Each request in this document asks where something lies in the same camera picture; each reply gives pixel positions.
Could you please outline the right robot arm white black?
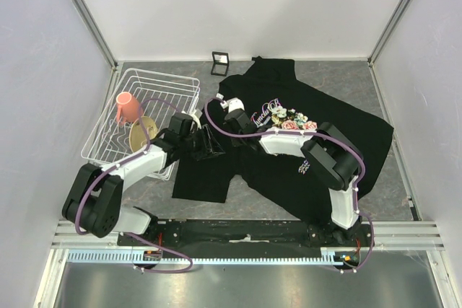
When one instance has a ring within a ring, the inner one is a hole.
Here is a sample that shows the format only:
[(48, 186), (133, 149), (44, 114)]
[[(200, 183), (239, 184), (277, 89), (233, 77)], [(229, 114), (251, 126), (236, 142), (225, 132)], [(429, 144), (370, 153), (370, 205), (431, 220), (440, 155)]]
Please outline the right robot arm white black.
[(268, 155), (289, 155), (305, 158), (310, 169), (328, 188), (331, 200), (332, 240), (348, 245), (357, 236), (359, 219), (358, 183), (365, 175), (365, 163), (359, 151), (335, 126), (323, 123), (308, 128), (272, 126), (258, 128), (246, 115), (238, 98), (221, 102), (227, 111), (225, 123), (233, 139), (255, 140), (258, 149)]

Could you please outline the black printed t-shirt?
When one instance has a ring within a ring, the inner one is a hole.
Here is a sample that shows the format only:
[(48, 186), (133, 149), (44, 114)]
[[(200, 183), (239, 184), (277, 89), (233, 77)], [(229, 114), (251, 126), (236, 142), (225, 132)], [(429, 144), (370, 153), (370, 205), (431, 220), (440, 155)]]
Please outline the black printed t-shirt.
[[(295, 62), (255, 57), (242, 75), (219, 83), (226, 99), (242, 100), (250, 120), (258, 127), (313, 131), (322, 123), (336, 126), (360, 151), (365, 176), (359, 197), (374, 187), (391, 147), (393, 128), (383, 119), (331, 97), (299, 80)], [(213, 137), (223, 154), (196, 161), (184, 154), (179, 160), (173, 197), (224, 203), (231, 179), (239, 175), (248, 186), (307, 224), (331, 219), (328, 188), (312, 172), (308, 161), (294, 156), (270, 156), (249, 146), (236, 146), (215, 129)]]

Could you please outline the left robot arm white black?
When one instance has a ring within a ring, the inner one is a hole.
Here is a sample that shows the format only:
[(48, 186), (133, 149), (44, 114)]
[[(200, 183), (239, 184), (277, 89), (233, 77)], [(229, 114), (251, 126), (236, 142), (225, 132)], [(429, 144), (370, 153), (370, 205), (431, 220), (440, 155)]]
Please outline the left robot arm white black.
[(224, 152), (208, 125), (199, 126), (193, 115), (175, 113), (167, 128), (133, 154), (104, 167), (84, 164), (66, 198), (62, 216), (81, 234), (103, 238), (111, 232), (128, 232), (142, 245), (152, 245), (159, 234), (151, 223), (154, 216), (140, 208), (123, 207), (123, 192), (184, 154), (202, 160)]

